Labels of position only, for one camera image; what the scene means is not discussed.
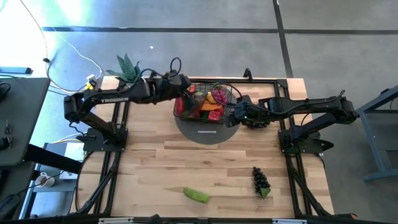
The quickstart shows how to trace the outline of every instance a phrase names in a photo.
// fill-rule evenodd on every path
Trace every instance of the wooden table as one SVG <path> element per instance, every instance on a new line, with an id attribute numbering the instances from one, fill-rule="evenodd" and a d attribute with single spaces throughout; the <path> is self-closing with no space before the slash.
<path id="1" fill-rule="evenodd" d="M 287 81 L 291 99 L 307 97 L 303 79 Z M 116 79 L 105 77 L 102 87 L 109 89 L 117 85 Z M 234 86 L 242 94 L 250 95 L 253 103 L 259 98 L 275 96 L 272 85 Z M 178 130 L 173 106 L 174 100 L 157 105 L 131 103 L 129 137 L 119 166 L 112 216 L 148 217 L 156 213 L 161 217 L 294 216 L 285 157 L 277 138 L 278 122 L 265 129 L 241 126 L 226 142 L 201 145 L 191 142 Z M 96 114 L 110 121 L 113 107 L 113 104 L 99 105 Z M 296 122 L 302 118 L 303 115 L 295 116 Z M 311 116 L 307 116 L 305 123 L 310 120 Z M 93 153 L 83 167 L 78 188 L 80 206 L 98 185 L 103 156 L 103 152 Z M 309 189 L 324 208 L 333 213 L 322 162 L 311 154 L 302 157 Z M 262 168 L 271 184 L 271 193 L 265 200 L 254 192 L 253 166 Z M 211 199 L 207 204 L 193 201 L 184 196 L 184 187 L 206 192 Z M 102 207 L 107 194 L 105 189 Z M 304 211 L 300 190 L 298 197 Z"/>

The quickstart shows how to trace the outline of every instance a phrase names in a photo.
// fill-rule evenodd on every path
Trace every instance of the wire mesh basket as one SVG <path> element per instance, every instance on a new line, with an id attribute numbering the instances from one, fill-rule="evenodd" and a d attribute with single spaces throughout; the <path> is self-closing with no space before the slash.
<path id="1" fill-rule="evenodd" d="M 175 100 L 174 103 L 174 116 L 180 118 L 181 120 L 184 121 L 200 121 L 200 122 L 205 122 L 205 123 L 218 123 L 218 124 L 224 124 L 225 122 L 225 116 L 229 115 L 229 113 L 231 112 L 232 108 L 227 108 L 225 106 L 219 105 L 219 104 L 211 104 L 210 106 L 205 106 L 205 104 L 209 104 L 208 101 L 208 95 L 211 93 L 211 88 L 214 86 L 215 83 L 194 83 L 191 85 L 189 91 L 191 93 L 193 93 L 195 96 L 196 95 L 200 95 L 200 93 L 202 94 L 202 98 L 201 100 L 203 100 L 203 102 L 201 102 L 199 104 L 199 106 L 197 106 L 195 111 L 191 111 L 191 113 L 184 113 L 186 111 L 184 111 L 183 105 L 184 105 L 184 101 L 183 98 L 177 98 Z M 214 89 L 214 92 L 211 93 L 211 95 L 213 97 L 220 97 L 222 98 L 222 96 L 224 96 L 224 104 L 231 103 L 233 98 L 233 94 L 232 94 L 232 88 L 228 85 L 225 84 L 220 84 L 217 85 Z M 211 107 L 221 107 L 220 109 L 217 110 L 209 110 L 209 108 Z M 212 116 L 210 117 L 210 113 L 211 114 L 218 114 L 217 112 L 219 112 L 219 118 L 216 119 L 216 117 Z"/>

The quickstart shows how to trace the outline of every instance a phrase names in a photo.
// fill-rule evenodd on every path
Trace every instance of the black wire basket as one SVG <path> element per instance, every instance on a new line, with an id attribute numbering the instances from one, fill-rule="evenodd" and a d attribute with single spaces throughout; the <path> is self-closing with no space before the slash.
<path id="1" fill-rule="evenodd" d="M 190 87 L 190 92 L 192 93 L 197 93 L 201 92 L 204 94 L 204 99 L 206 98 L 207 94 L 211 92 L 211 88 L 214 86 L 215 83 L 194 83 Z M 219 84 L 215 87 L 215 90 L 220 94 L 221 92 L 224 93 L 225 100 L 228 103 L 232 103 L 234 100 L 233 94 L 232 94 L 232 88 L 228 85 L 225 84 Z M 220 115 L 219 119 L 209 119 L 209 118 L 204 118 L 203 115 L 205 115 L 205 111 L 200 110 L 198 116 L 193 116 L 192 114 L 186 115 L 186 114 L 181 114 L 177 110 L 177 101 L 182 100 L 181 98 L 177 98 L 174 103 L 174 116 L 180 118 L 183 121 L 200 121 L 200 122 L 205 122 L 205 123 L 216 123 L 216 124 L 224 124 L 225 123 L 225 116 L 229 115 L 232 108 L 227 108 L 225 106 L 222 106 L 223 109 L 223 114 Z"/>

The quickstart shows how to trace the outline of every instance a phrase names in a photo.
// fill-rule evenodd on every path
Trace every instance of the green leafy plant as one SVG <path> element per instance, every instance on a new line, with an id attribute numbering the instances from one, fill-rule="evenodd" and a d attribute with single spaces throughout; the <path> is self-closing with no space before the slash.
<path id="1" fill-rule="evenodd" d="M 136 66 L 134 66 L 129 57 L 127 56 L 127 54 L 124 55 L 124 59 L 118 56 L 118 61 L 122 72 L 115 72 L 113 70 L 107 70 L 106 72 L 108 72 L 111 75 L 116 75 L 117 77 L 126 82 L 135 81 L 138 74 L 141 72 L 138 67 L 139 62 L 137 62 Z"/>

